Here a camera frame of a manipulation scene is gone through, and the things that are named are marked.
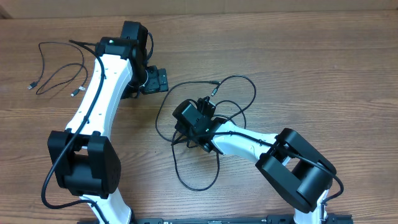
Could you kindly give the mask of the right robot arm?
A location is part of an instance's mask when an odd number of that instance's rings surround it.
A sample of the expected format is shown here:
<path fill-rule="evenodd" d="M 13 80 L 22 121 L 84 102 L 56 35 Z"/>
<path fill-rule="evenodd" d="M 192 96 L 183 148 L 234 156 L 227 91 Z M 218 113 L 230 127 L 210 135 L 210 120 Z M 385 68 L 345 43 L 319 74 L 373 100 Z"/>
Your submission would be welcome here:
<path fill-rule="evenodd" d="M 262 134 L 215 116 L 209 97 L 180 103 L 173 112 L 181 133 L 173 144 L 194 142 L 206 152 L 235 155 L 253 162 L 277 193 L 295 209 L 295 223 L 326 223 L 327 194 L 336 169 L 298 132 L 284 128 Z"/>

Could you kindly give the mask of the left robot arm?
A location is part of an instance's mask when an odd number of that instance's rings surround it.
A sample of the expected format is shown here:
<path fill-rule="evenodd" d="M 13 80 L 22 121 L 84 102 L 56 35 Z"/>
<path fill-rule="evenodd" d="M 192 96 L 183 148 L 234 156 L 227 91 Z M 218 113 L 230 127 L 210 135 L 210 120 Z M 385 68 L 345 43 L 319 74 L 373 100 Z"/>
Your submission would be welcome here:
<path fill-rule="evenodd" d="M 67 207 L 88 204 L 97 223 L 136 223 L 134 212 L 118 189 L 121 161 L 111 141 L 113 120 L 122 99 L 169 90 L 165 69 L 150 66 L 152 35 L 139 22 L 125 21 L 119 37 L 102 37 L 90 50 L 96 60 L 81 105 L 64 131 L 52 131 L 47 147 L 52 167 L 41 197 L 51 209 L 46 190 L 51 177 L 79 199 Z"/>

